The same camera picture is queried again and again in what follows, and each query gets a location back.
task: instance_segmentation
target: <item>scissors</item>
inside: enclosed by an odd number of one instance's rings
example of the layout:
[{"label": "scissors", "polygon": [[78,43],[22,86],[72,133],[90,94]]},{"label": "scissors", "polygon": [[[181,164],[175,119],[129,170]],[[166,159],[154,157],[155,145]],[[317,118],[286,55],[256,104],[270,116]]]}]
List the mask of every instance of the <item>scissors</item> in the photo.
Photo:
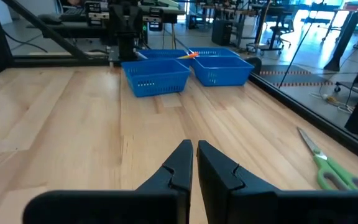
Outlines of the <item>scissors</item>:
[{"label": "scissors", "polygon": [[309,136],[298,128],[304,142],[313,153],[313,159],[319,170],[317,182],[324,190],[335,190],[327,180],[330,180],[339,190],[358,190],[358,177],[341,167],[334,159],[326,156]]}]

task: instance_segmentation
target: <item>floor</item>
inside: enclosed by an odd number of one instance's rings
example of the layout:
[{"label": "floor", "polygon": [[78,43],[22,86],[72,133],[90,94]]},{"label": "floor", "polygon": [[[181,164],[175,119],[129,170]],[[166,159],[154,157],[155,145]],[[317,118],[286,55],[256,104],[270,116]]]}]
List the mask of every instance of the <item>floor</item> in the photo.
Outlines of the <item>floor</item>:
[{"label": "floor", "polygon": [[[136,98],[118,69],[0,73],[0,223],[53,189],[136,189],[183,139],[205,139],[283,190],[319,189],[297,128],[358,175],[358,157],[251,83]],[[207,223],[193,165],[190,223]]]},{"label": "floor", "polygon": [[[246,20],[246,28],[244,29],[243,36],[253,36],[255,33],[255,27],[253,26],[255,21],[253,18]],[[28,41],[31,44],[39,45],[49,52],[64,52],[64,50],[54,43],[50,39],[44,39],[40,35],[40,31],[37,29],[26,29],[22,21],[15,21],[18,25],[8,24],[4,28],[8,33],[12,33],[14,37],[17,37],[20,40]],[[263,64],[267,65],[288,65],[293,58],[298,43],[304,36],[305,32],[308,29],[308,26],[304,26],[300,22],[300,18],[295,20],[295,32],[291,34],[284,35],[284,39],[291,41],[291,47],[287,46],[283,49],[281,55],[277,52],[266,52],[265,55],[258,55],[262,59]],[[170,36],[170,30],[172,28],[170,25],[166,26],[168,32],[150,32],[149,33],[149,45],[152,49],[171,49],[172,48],[172,38]],[[178,41],[183,44],[177,43],[178,48],[184,49],[186,47],[218,47],[216,44],[211,42],[211,29],[200,29],[188,30],[185,28],[183,23],[177,24],[175,26],[175,33],[177,35]],[[335,49],[335,38],[339,35],[338,31],[332,31],[325,42],[321,42],[321,39],[324,37],[326,29],[322,27],[317,27],[317,25],[312,26],[308,35],[306,36],[304,42],[302,43],[293,64],[300,66],[310,72],[320,75],[324,78],[330,79],[333,83],[337,81],[347,81],[352,82],[356,73],[358,71],[358,50],[352,48],[353,44],[358,40],[358,34],[354,34],[352,39],[347,46],[347,49],[341,60],[341,71],[339,73],[333,73],[330,71],[324,71],[323,67],[327,64],[329,59],[332,56],[333,50]],[[263,36],[262,42],[266,42],[267,38],[271,36],[271,32],[267,29]],[[246,43],[252,40],[243,40],[242,47],[246,46]],[[12,53],[14,55],[28,55],[34,54],[34,52],[41,52],[39,49],[34,47],[21,45],[18,46],[17,43],[9,41],[11,48],[13,49]],[[89,51],[93,49],[104,50],[104,47],[100,44],[99,40],[85,40],[79,39],[76,42],[76,45],[84,51]],[[248,57],[247,54],[242,54],[242,57]],[[330,120],[332,123],[339,127],[344,127],[344,124],[348,120],[350,114],[338,110],[335,106],[332,106],[323,100],[310,97],[310,93],[322,93],[335,96],[339,101],[346,102],[349,96],[349,90],[342,88],[342,91],[339,93],[333,92],[334,85],[332,86],[323,86],[321,89],[319,86],[286,86],[281,87],[281,90],[304,104],[305,106],[311,108],[318,114],[324,116],[326,119]],[[358,101],[358,94],[352,93],[349,98],[349,105],[354,106]]]}]

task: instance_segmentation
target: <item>metal frame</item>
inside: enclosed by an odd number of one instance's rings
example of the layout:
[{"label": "metal frame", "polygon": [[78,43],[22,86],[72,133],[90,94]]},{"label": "metal frame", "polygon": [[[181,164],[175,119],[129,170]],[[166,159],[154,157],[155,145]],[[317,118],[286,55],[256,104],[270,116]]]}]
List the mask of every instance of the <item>metal frame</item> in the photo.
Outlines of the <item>metal frame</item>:
[{"label": "metal frame", "polygon": [[[56,32],[48,28],[42,21],[36,18],[29,11],[24,9],[16,0],[2,0],[8,6],[13,8],[21,16],[26,18],[34,26],[38,27],[43,33],[47,34],[57,44],[66,49],[71,55],[29,55],[29,56],[12,56],[9,46],[7,44],[4,31],[0,24],[0,71],[6,68],[13,67],[52,67],[52,66],[93,66],[93,65],[109,65],[107,57],[95,58],[90,57],[84,52],[73,49],[70,43],[59,36]],[[272,97],[289,107],[298,115],[306,119],[308,122],[337,140],[343,146],[351,150],[358,155],[358,139],[355,138],[349,131],[341,129],[331,122],[323,118],[322,116],[311,111],[309,108],[303,106],[299,102],[295,101],[290,96],[281,92],[273,85],[267,83],[261,79],[258,75],[252,74],[249,80],[259,86],[263,91],[266,91]]]}]

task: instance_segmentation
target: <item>orange object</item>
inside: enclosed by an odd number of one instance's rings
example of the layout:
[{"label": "orange object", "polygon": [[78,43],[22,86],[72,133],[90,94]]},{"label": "orange object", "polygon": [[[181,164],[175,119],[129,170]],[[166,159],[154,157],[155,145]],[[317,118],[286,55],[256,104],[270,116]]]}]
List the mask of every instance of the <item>orange object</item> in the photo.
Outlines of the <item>orange object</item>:
[{"label": "orange object", "polygon": [[182,56],[182,57],[178,57],[178,59],[188,59],[188,58],[195,58],[198,56],[198,52],[186,55],[186,56]]}]

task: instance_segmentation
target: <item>wooden table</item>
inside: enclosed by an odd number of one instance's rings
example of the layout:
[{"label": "wooden table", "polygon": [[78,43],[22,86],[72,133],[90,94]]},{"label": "wooden table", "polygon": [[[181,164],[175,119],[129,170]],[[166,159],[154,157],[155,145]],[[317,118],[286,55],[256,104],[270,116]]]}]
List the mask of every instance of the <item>wooden table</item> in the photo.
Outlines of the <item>wooden table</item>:
[{"label": "wooden table", "polygon": [[[136,189],[183,139],[205,139],[280,189],[319,189],[296,127],[358,175],[358,157],[251,83],[136,98],[107,67],[0,74],[0,223],[52,189]],[[194,161],[190,223],[207,223]]]}]

